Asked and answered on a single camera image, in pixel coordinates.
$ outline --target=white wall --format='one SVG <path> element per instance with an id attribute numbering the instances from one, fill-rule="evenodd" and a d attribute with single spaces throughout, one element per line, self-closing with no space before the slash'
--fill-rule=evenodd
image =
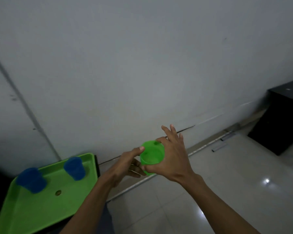
<path id="1" fill-rule="evenodd" d="M 62 158 L 188 147 L 293 80 L 293 0 L 0 0 L 0 60 Z"/>
<path id="2" fill-rule="evenodd" d="M 29 167 L 57 162 L 53 151 L 33 130 L 19 98 L 0 73 L 0 170 L 15 176 Z"/>

